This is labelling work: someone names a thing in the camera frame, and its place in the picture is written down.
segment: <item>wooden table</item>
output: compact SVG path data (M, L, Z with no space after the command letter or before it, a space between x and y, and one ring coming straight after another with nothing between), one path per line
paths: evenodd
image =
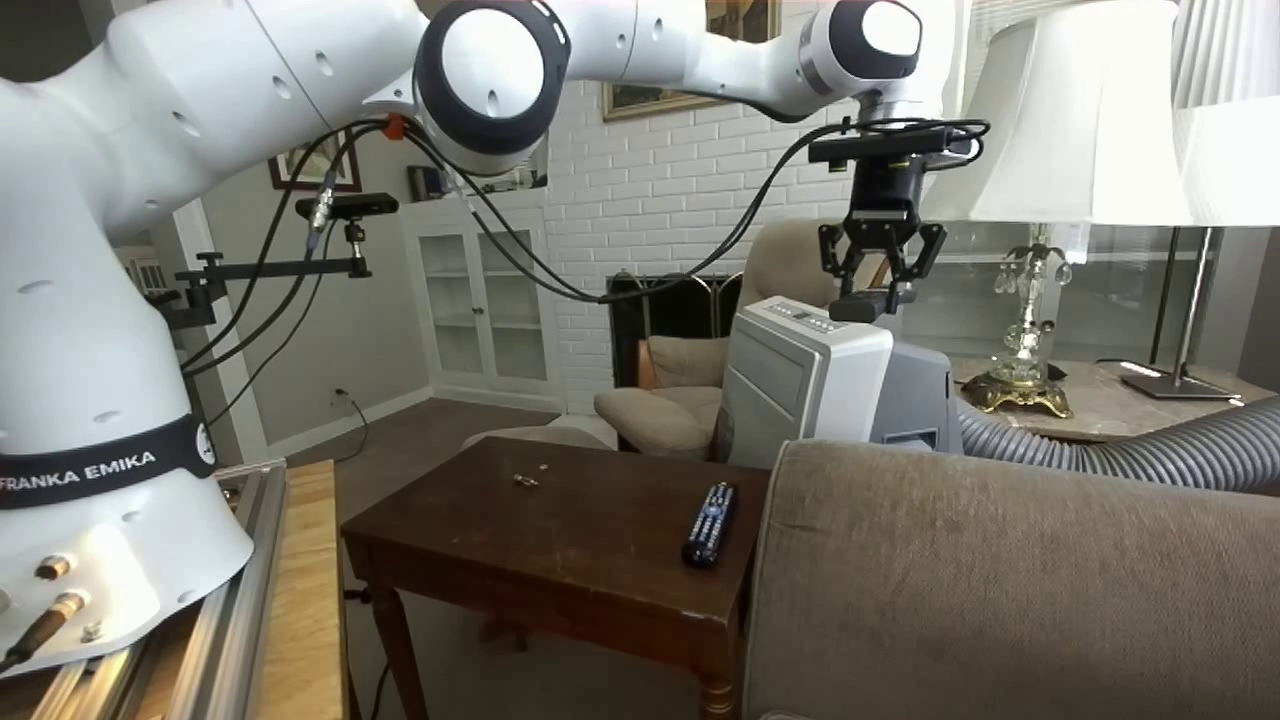
M704 719L737 717L740 618L768 479L486 438L348 520L352 569L374 596L408 717L428 711L397 588L687 669ZM733 518L716 568L692 570L680 548L717 482L737 487Z
M256 717L338 720L347 714L342 577L333 462L289 470L284 536L268 620ZM200 606L152 630L146 652L155 667L145 680L136 720L164 717ZM54 671L33 673L0 689L0 719L26 720Z
M1116 363L1056 361L1066 373L1060 382L1071 404L1074 418L1057 418L1043 407L1019 407L1005 404L996 410L1014 425L1038 434L1073 442L1106 442L1139 436L1193 420L1230 407L1222 400L1155 400L1120 382L1132 374ZM989 359L952 357L951 377L968 380L991 368ZM1211 369L1192 369L1192 375L1236 392L1244 402L1271 397L1274 393L1249 384L1235 375Z

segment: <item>remote control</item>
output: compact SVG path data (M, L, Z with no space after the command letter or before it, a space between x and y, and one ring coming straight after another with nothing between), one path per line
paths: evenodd
M694 520L689 542L681 548L681 557L690 568L710 568L716 565L724 525L728 523L730 509L733 505L733 486L717 483L707 491L703 509Z

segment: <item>table lamp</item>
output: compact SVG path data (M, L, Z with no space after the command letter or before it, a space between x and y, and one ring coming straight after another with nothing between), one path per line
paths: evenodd
M964 387L986 411L1016 402L1070 416L1038 354L1047 329L1038 323L1046 260L1061 254L1050 246L1048 225L1179 225L1192 218L1170 104L1176 14L1165 0L1102 0L1010 26L991 41L964 113L991 122L986 152L941 173L920 213L929 222L1033 225L1030 242L1012 252L1020 277L1012 284L1002 277L1004 290L1023 301L1005 338L1009 350Z
M1280 1L1183 0L1174 29L1174 142L1194 229L1174 231L1165 272L1167 296L1178 240L1199 236L1196 278L1170 373L1143 369L1121 379L1151 397L1224 400L1235 393L1187 373L1208 252L1228 227L1280 225L1270 177L1280 143ZM1155 363L1153 347L1151 361Z

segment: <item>couch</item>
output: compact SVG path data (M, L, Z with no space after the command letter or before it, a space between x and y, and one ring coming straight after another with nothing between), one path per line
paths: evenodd
M746 720L1280 717L1280 500L788 443Z
M838 220L783 220L760 229L746 256L742 307L781 295L826 306L837 297L835 281L822 269L818 225ZM854 287L878 286L883 263L864 261ZM646 455L705 460L719 414L728 338L650 337L640 343L640 387L613 388L595 396L595 414L618 438Z

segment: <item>wooden floor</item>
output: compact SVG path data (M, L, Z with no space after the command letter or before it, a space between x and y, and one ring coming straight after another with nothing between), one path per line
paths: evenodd
M541 425L556 416L428 400L370 425L365 450L337 466L338 516L344 520L452 457L462 441L498 428ZM297 466L342 457L360 445L353 430L289 457ZM358 588L343 566L349 588ZM426 598L406 596L433 720L692 720L699 688L682 673L584 643L535 634L530 650L479 642L484 618ZM347 605L347 655L360 708L367 719L384 655L369 607ZM403 717L394 682L383 691L379 720Z

